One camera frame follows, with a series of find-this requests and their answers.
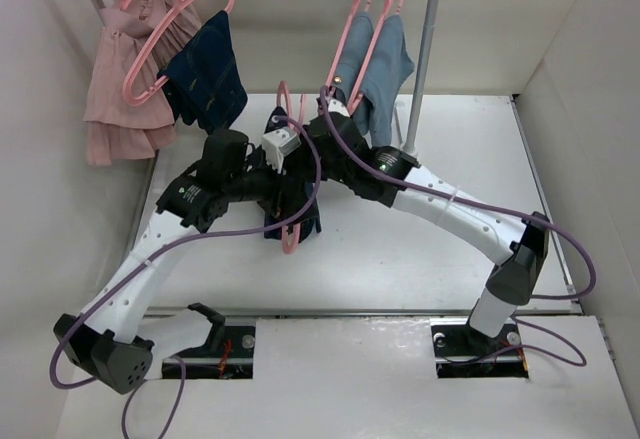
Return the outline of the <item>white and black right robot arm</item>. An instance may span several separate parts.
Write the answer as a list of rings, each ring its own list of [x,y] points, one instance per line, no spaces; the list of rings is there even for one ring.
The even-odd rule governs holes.
[[[371,147],[351,119],[315,118],[304,129],[315,145],[322,178],[343,184],[356,196],[424,219],[464,240],[484,254],[493,269],[476,301],[462,340],[473,352],[494,346],[506,322],[529,303],[547,257],[549,232],[538,212],[529,219],[475,209],[475,199],[458,192],[419,161],[393,146]]]

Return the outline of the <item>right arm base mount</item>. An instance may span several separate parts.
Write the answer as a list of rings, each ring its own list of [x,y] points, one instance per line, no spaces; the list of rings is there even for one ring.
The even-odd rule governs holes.
[[[507,322],[495,338],[460,321],[435,322],[431,333],[439,379],[529,378],[519,348],[519,329],[513,322]]]

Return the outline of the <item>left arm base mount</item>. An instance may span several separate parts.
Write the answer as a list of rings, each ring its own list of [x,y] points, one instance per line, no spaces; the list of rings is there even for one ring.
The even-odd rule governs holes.
[[[253,378],[256,321],[231,318],[220,339],[176,353],[192,380],[248,380]]]

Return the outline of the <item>dark blue trousers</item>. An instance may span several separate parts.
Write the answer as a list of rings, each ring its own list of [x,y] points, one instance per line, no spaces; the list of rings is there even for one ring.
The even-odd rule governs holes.
[[[276,106],[269,119],[267,120],[264,133],[270,133],[274,130],[289,127],[290,124],[284,120],[288,114],[281,106]],[[309,182],[301,182],[292,176],[283,177],[284,187],[281,190],[283,196],[280,199],[279,206],[284,208],[284,216],[298,212],[307,202],[314,189],[314,184]],[[297,246],[308,239],[312,233],[319,234],[322,231],[319,205],[314,201],[309,209],[299,218],[296,223],[290,223],[285,228],[273,229],[264,233],[265,239],[279,240],[283,251],[287,254],[293,253]]]

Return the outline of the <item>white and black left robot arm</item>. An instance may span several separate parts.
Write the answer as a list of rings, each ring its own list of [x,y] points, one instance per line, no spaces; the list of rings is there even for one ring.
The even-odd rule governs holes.
[[[164,321],[143,325],[147,309],[181,261],[183,247],[216,237],[213,223],[231,204],[263,202],[280,219],[276,228],[300,219],[307,197],[294,198],[288,180],[295,153],[310,154],[312,176],[321,171],[313,142],[303,127],[274,129],[252,148],[239,131],[217,130],[202,156],[169,183],[139,240],[107,285],[77,315],[63,314],[54,325],[58,344],[49,363],[49,379],[72,389],[57,371],[67,358],[88,376],[119,394],[139,387],[162,361],[195,348],[204,356],[223,346],[224,317],[200,303]],[[291,204],[286,201],[294,199]]]

